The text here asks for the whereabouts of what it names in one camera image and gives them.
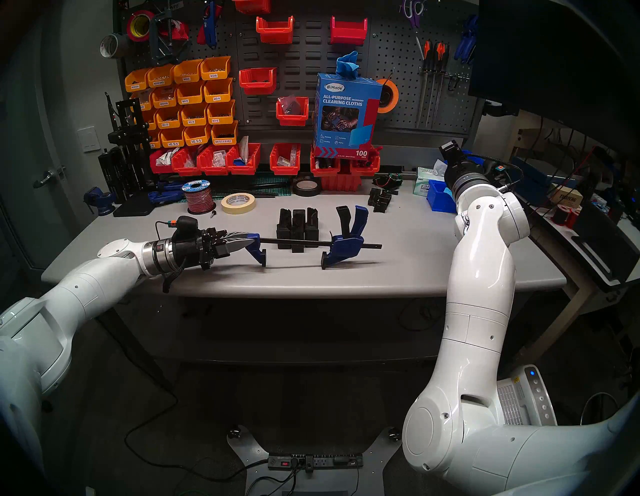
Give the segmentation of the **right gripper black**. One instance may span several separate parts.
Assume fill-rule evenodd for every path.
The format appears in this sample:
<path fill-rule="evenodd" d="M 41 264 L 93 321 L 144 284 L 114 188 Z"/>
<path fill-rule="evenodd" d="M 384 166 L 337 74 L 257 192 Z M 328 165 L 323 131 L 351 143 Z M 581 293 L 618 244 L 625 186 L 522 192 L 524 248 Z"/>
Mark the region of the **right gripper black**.
<path fill-rule="evenodd" d="M 480 179 L 487 179 L 483 164 L 469 159 L 455 140 L 439 147 L 443 161 L 447 168 L 444 173 L 444 181 L 457 181 L 464 175 L 479 175 Z"/>

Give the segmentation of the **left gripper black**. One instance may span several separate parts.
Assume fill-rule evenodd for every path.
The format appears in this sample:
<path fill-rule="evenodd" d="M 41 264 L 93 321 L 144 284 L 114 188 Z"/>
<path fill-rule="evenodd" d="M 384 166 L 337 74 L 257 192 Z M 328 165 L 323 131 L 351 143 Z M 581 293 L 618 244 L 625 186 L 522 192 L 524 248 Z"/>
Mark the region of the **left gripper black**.
<path fill-rule="evenodd" d="M 247 248 L 255 241 L 256 233 L 176 229 L 173 234 L 173 260 L 176 268 L 200 266 L 208 270 L 214 260 Z"/>

